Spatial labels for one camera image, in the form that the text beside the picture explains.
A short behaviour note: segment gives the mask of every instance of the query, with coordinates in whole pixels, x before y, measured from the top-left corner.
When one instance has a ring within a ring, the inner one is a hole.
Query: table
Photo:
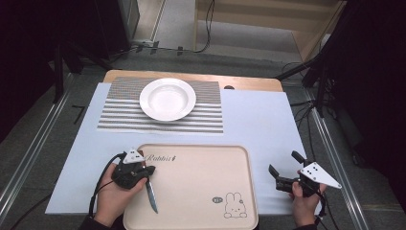
[[[212,0],[195,2],[194,48],[197,21],[206,20]],[[335,27],[344,6],[345,1],[337,0],[216,0],[213,21],[290,30],[302,60],[307,61]]]
[[[224,136],[181,137],[97,131],[98,117],[102,113],[110,82],[117,77],[172,77],[182,80],[218,81],[220,87],[232,85],[236,90],[220,90]],[[305,150],[289,102],[278,80],[118,70],[109,71],[104,82],[96,89],[46,213],[87,213],[89,199],[108,160],[128,148],[151,143],[243,146],[251,158],[258,213],[291,214],[290,198],[286,193],[275,190],[275,179],[267,170],[272,163],[281,176],[297,176],[296,171],[301,165],[290,154],[292,150],[296,150],[305,157]]]

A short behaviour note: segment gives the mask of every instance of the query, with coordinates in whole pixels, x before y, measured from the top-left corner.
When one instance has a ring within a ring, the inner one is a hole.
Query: black cable
[[[203,47],[201,50],[199,51],[192,51],[192,50],[182,50],[182,52],[191,52],[191,53],[202,53],[204,51],[206,51],[209,47],[210,47],[210,42],[212,40],[212,36],[211,36],[211,32],[212,32],[212,21],[213,21],[213,13],[214,13],[214,0],[212,0],[207,13],[206,13],[206,31],[207,31],[207,41],[206,41],[206,45],[205,47]],[[149,49],[149,50],[163,50],[163,51],[175,51],[175,52],[179,52],[178,49],[171,49],[171,48],[160,48],[160,47],[147,47],[147,46],[132,46],[128,51],[119,53],[117,55],[123,55],[123,54],[127,54],[133,51],[137,51],[139,48],[142,49]]]
[[[298,129],[301,127],[301,124],[302,124],[303,119],[304,119],[304,118],[307,118],[307,116],[308,116],[308,114],[310,113],[311,109],[314,108],[314,107],[315,107],[314,104],[313,104],[313,105],[310,105],[310,106],[308,107],[308,109],[305,111],[304,115],[302,116],[302,118],[301,118],[300,121],[299,121]]]
[[[315,152],[314,152],[313,142],[312,142],[312,139],[311,139],[310,122],[309,122],[309,119],[308,119],[308,114],[309,114],[309,113],[304,114],[304,116],[303,116],[302,118],[304,118],[305,116],[306,116],[306,118],[307,118],[307,131],[308,131],[309,145],[310,145],[311,153],[312,153],[312,155],[313,155],[313,160],[316,161],[316,155],[315,155]],[[321,220],[321,217],[322,217],[322,216],[321,216],[321,215],[325,215],[325,214],[326,214],[324,209],[325,209],[325,207],[327,206],[327,209],[328,209],[328,212],[330,213],[331,220],[332,220],[332,222],[333,222],[333,224],[334,224],[334,227],[335,227],[335,229],[339,230],[338,225],[337,225],[337,223],[335,222],[334,216],[333,216],[333,214],[331,213],[331,209],[330,209],[330,207],[329,207],[329,203],[328,203],[328,200],[327,200],[327,193],[324,193],[324,194],[322,195],[322,194],[316,192],[316,194],[320,197],[320,201],[322,202],[322,210],[320,211],[319,217],[316,218],[316,224],[319,223],[319,222],[322,223],[322,220]]]
[[[212,9],[212,14],[210,16],[210,24],[208,24],[210,9]],[[207,10],[207,13],[206,13],[206,31],[207,31],[206,45],[205,45],[205,47],[203,47],[203,49],[201,49],[199,51],[195,51],[195,53],[202,53],[210,47],[210,41],[212,40],[211,31],[212,31],[213,13],[214,13],[214,0],[210,4],[209,9]]]
[[[40,204],[42,204],[43,202],[45,202],[45,200],[49,199],[51,197],[52,193],[48,194],[47,196],[43,197],[41,200],[39,200],[36,205],[34,205],[32,208],[30,208],[23,216],[21,216],[18,221],[12,226],[12,228],[10,230],[15,230],[18,226],[18,224],[20,224],[20,222],[27,216],[29,215],[34,209],[36,209]]]
[[[323,223],[323,221],[320,219],[320,223],[322,224],[322,226],[326,229],[326,230],[328,230],[327,229],[327,227],[325,226],[325,224]]]
[[[107,163],[107,165],[104,167],[104,170],[103,170],[102,173],[101,173],[101,176],[100,176],[100,178],[99,178],[99,180],[98,180],[98,183],[96,184],[95,192],[93,193],[93,196],[90,198],[89,213],[88,213],[89,217],[93,217],[93,209],[94,209],[94,207],[95,207],[96,195],[98,194],[98,192],[99,192],[99,190],[100,190],[99,187],[100,187],[101,182],[102,182],[102,177],[104,176],[104,174],[105,174],[105,172],[107,171],[107,169],[108,169],[108,167],[110,166],[110,164],[111,164],[116,158],[122,158],[122,157],[125,157],[125,156],[126,156],[126,153],[125,153],[125,152],[113,156],[113,158],[111,158],[111,160],[110,160],[110,161]]]
[[[294,116],[295,122],[299,122],[299,121],[304,117],[304,116],[302,115],[302,118],[301,118],[301,119],[296,120],[296,117],[299,115],[299,113],[302,112],[304,109],[306,109],[306,108],[308,108],[308,107],[309,107],[309,104],[308,104],[307,106],[304,106],[303,108],[301,108],[299,111],[296,112],[296,114],[295,114],[295,116]]]
[[[314,153],[313,142],[311,140],[310,121],[309,121],[308,117],[307,117],[307,132],[308,132],[308,142],[309,142],[309,145],[310,145],[311,154],[313,156],[313,161],[317,162],[316,154]]]
[[[327,194],[325,194],[325,199],[326,199],[326,204],[327,204],[328,212],[330,213],[330,216],[331,216],[332,223],[334,224],[335,229],[339,230],[338,225],[337,225],[337,223],[335,222],[334,216],[333,216],[332,213],[331,213],[331,209],[330,209],[330,207],[329,207],[329,202],[328,202],[328,200],[327,200]]]

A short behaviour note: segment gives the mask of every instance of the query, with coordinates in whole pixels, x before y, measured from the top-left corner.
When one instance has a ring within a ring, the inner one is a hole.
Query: tripod leg
[[[317,97],[316,97],[316,109],[319,112],[321,118],[324,118],[323,115],[323,103],[325,99],[325,92],[326,92],[326,84],[327,84],[327,77],[328,77],[328,69],[327,67],[323,67],[323,73],[320,77],[319,87],[317,90]]]
[[[94,55],[90,54],[89,52],[87,52],[86,50],[84,50],[83,48],[79,47],[77,44],[74,44],[72,42],[67,42],[67,45],[72,48],[75,52],[78,52],[79,54],[88,57],[89,59],[91,59],[93,62],[95,62],[96,64],[98,64],[100,67],[102,67],[103,69],[105,69],[106,71],[112,70],[113,67],[107,63],[105,63],[104,61],[102,61],[100,58],[95,57]]]
[[[60,45],[57,45],[55,48],[54,59],[55,59],[55,89],[56,89],[54,104],[56,104],[63,94],[63,66]]]

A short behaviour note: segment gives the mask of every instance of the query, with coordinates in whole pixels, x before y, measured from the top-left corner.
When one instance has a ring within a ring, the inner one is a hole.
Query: knife
[[[144,157],[144,154],[141,150],[139,150],[138,152]],[[145,168],[147,166],[146,161],[141,162],[141,164],[143,165],[143,168]],[[153,192],[152,184],[149,181],[149,178],[147,179],[146,187],[147,187],[149,203],[150,203],[153,211],[155,211],[155,213],[158,214],[158,207],[156,205],[155,193]]]
[[[151,204],[151,207],[152,207],[153,211],[155,211],[155,213],[158,214],[158,207],[156,206],[155,194],[153,192],[152,184],[149,181],[149,179],[148,179],[146,185],[147,185],[149,203]]]

